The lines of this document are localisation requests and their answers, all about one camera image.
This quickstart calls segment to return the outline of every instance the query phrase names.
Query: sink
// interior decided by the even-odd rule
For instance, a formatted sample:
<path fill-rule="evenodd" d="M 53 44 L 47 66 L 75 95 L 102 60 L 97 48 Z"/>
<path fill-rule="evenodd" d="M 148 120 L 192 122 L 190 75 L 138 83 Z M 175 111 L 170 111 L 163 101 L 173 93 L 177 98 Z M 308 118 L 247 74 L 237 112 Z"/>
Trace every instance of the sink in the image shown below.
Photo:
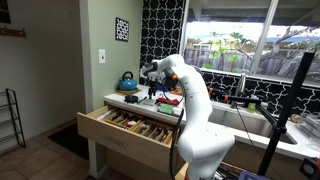
<path fill-rule="evenodd" d="M 243 111 L 241 111 L 240 114 L 249 133 L 266 138 L 270 138 L 272 136 L 272 125 L 265 118 L 255 117 L 253 114 Z M 246 131 L 236 109 L 226 110 L 213 108 L 209 121 L 241 131 Z M 297 144 L 297 142 L 288 133 L 282 134 L 280 141 L 288 144 Z"/>

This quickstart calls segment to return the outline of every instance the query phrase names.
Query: blue kettle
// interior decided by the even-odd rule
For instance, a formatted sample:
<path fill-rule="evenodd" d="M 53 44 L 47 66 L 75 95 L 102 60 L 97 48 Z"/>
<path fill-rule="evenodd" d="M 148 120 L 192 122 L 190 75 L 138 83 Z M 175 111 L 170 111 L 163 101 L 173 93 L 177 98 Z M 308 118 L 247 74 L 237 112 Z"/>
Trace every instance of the blue kettle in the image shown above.
<path fill-rule="evenodd" d="M 118 83 L 118 87 L 123 91 L 134 91 L 137 89 L 137 82 L 133 79 L 133 74 L 130 71 L 126 71 L 122 75 L 122 79 Z"/>

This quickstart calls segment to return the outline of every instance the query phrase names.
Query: bottle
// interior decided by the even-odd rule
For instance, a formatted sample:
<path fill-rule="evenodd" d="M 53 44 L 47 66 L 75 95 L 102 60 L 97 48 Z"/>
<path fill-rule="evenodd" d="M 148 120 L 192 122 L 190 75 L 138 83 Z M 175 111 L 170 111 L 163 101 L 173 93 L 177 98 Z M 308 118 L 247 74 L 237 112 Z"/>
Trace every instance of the bottle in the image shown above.
<path fill-rule="evenodd" d="M 255 95 L 251 95 L 251 99 L 259 99 Z M 250 113 L 254 113 L 256 111 L 256 103 L 249 103 L 247 111 Z"/>

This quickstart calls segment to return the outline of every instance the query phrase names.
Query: black pole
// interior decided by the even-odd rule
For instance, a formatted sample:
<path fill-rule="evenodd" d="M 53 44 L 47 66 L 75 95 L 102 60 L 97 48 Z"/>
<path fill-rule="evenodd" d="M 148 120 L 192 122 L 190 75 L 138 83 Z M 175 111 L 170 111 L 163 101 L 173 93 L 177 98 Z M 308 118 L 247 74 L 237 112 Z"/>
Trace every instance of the black pole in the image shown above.
<path fill-rule="evenodd" d="M 270 138 L 268 147 L 265 151 L 264 157 L 261 161 L 260 168 L 258 170 L 258 175 L 265 176 L 269 164 L 271 162 L 272 156 L 277 148 L 278 142 L 281 137 L 281 133 L 286 132 L 285 125 L 287 123 L 288 117 L 290 115 L 292 106 L 300 92 L 302 83 L 307 75 L 311 62 L 314 58 L 315 53 L 304 53 L 300 66 L 298 68 L 297 74 L 295 75 L 289 94 L 286 98 L 286 104 L 280 113 L 278 122 L 273 126 L 273 135 Z"/>
<path fill-rule="evenodd" d="M 256 104 L 258 111 L 270 122 L 271 125 L 277 124 L 277 119 L 273 117 L 261 104 Z"/>

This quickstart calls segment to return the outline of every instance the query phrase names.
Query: faucet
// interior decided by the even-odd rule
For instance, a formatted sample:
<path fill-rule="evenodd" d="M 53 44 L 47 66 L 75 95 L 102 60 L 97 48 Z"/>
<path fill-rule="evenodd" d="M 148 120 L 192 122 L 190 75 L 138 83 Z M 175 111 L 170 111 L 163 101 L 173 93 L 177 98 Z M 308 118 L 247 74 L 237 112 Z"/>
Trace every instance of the faucet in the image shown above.
<path fill-rule="evenodd" d="M 246 77 L 247 75 L 245 73 L 241 74 L 234 96 L 239 96 L 241 93 L 244 93 L 246 86 Z M 232 101 L 230 107 L 234 109 L 236 107 L 236 103 L 236 101 Z"/>

